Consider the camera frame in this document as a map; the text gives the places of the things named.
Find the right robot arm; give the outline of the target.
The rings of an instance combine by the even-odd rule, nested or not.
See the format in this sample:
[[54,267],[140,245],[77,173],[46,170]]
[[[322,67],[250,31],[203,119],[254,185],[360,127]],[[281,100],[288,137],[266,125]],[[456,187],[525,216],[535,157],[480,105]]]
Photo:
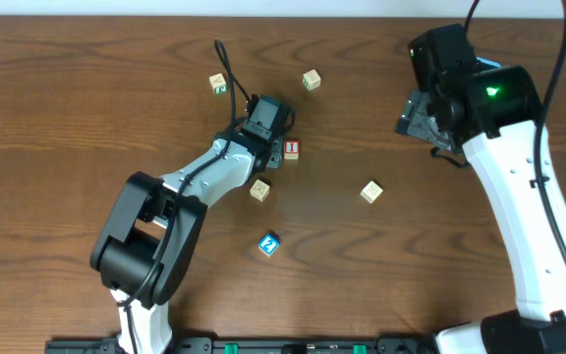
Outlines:
[[566,353],[566,204],[529,73],[479,58],[465,29],[430,29],[408,46],[417,87],[396,130],[472,167],[510,261],[514,310],[440,331],[441,353]]

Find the blue number 2 block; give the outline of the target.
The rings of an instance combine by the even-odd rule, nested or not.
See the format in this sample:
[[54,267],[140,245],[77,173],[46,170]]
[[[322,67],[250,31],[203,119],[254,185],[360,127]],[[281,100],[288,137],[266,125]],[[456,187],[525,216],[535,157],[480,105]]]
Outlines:
[[264,235],[258,243],[258,249],[266,256],[271,257],[279,248],[278,238],[271,233]]

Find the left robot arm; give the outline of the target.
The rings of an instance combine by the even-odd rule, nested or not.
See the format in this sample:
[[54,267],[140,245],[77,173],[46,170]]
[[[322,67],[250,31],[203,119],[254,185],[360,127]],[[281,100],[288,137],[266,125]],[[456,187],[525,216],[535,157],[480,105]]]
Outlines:
[[123,186],[89,259],[120,310],[119,352],[170,349],[168,302],[187,273],[208,209],[264,171],[296,121],[290,106],[267,95],[252,96],[247,112],[187,166],[160,177],[138,171]]

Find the red letter I block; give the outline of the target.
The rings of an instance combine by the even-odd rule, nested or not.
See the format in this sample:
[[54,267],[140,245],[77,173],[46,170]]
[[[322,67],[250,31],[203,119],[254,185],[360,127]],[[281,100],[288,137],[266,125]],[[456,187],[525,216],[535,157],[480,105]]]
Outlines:
[[284,142],[283,156],[285,159],[297,160],[300,156],[300,142],[297,140],[288,140]]

